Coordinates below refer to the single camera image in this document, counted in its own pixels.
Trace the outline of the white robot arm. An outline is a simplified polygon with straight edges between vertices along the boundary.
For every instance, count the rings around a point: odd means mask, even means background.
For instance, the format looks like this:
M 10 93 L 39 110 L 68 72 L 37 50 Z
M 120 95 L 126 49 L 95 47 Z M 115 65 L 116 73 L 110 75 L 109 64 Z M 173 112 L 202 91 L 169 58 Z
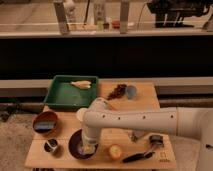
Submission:
M 93 148 L 97 145 L 103 128 L 142 130 L 199 139 L 201 144 L 196 171 L 213 171 L 213 108 L 110 110 L 104 98 L 97 98 L 83 115 L 83 146 Z

